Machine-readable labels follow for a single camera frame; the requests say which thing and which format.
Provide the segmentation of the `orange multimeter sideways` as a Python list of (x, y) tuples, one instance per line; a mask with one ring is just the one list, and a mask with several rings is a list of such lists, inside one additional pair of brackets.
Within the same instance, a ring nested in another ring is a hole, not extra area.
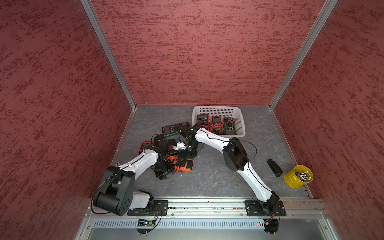
[(192, 172), (194, 168), (194, 161), (192, 159), (181, 159), (177, 156), (170, 156), (167, 160), (171, 161), (175, 168), (175, 172)]

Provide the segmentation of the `red multimeter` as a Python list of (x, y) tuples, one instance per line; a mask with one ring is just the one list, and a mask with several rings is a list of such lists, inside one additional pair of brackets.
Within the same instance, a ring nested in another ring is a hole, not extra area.
[(202, 127), (208, 127), (210, 124), (210, 119), (208, 114), (197, 115), (197, 124)]

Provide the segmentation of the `orange Victor multimeter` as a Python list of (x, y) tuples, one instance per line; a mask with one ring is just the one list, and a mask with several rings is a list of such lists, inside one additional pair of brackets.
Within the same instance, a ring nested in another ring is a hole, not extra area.
[(222, 135), (224, 132), (223, 120), (221, 117), (211, 118), (212, 132), (217, 135)]

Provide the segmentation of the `red clamp meter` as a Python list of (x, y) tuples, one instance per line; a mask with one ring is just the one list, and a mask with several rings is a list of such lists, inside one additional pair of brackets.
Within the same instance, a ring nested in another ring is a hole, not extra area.
[(140, 155), (143, 152), (143, 150), (150, 149), (151, 147), (154, 147), (154, 146), (155, 144), (153, 142), (142, 142), (138, 155)]

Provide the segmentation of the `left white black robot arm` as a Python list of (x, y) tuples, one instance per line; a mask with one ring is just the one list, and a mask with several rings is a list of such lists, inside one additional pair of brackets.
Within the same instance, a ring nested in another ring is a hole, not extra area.
[(170, 147), (176, 145), (174, 140), (165, 140), (163, 135), (155, 137), (153, 146), (143, 149), (131, 161), (118, 167), (109, 166), (97, 188), (91, 207), (123, 216), (129, 210), (140, 209), (150, 214), (154, 211), (154, 197), (151, 193), (135, 191), (136, 179), (147, 169), (154, 170), (156, 178), (165, 180), (175, 171), (170, 160), (166, 159)]

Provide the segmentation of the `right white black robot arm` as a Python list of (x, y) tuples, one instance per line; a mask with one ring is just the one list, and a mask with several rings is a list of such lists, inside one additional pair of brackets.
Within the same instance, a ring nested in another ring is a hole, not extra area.
[(241, 140), (236, 137), (231, 139), (221, 137), (200, 125), (194, 125), (192, 128), (183, 126), (181, 135), (188, 141), (187, 147), (179, 153), (181, 158), (195, 157), (199, 143), (208, 145), (221, 152), (227, 168), (238, 173), (250, 186), (256, 195), (259, 211), (263, 215), (271, 216), (281, 206), (279, 196), (263, 182), (253, 169)]

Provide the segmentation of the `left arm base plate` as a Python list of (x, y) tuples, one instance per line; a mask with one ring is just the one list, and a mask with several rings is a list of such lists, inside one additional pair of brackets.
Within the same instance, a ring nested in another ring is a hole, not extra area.
[(150, 200), (144, 209), (128, 210), (128, 216), (143, 216), (143, 217), (157, 217), (166, 216), (168, 213), (168, 200)]

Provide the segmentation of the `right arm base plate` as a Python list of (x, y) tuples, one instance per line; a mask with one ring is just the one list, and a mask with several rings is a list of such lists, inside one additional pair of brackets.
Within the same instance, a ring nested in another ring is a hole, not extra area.
[(283, 202), (278, 200), (275, 203), (264, 203), (261, 201), (244, 201), (248, 217), (286, 217), (287, 213)]

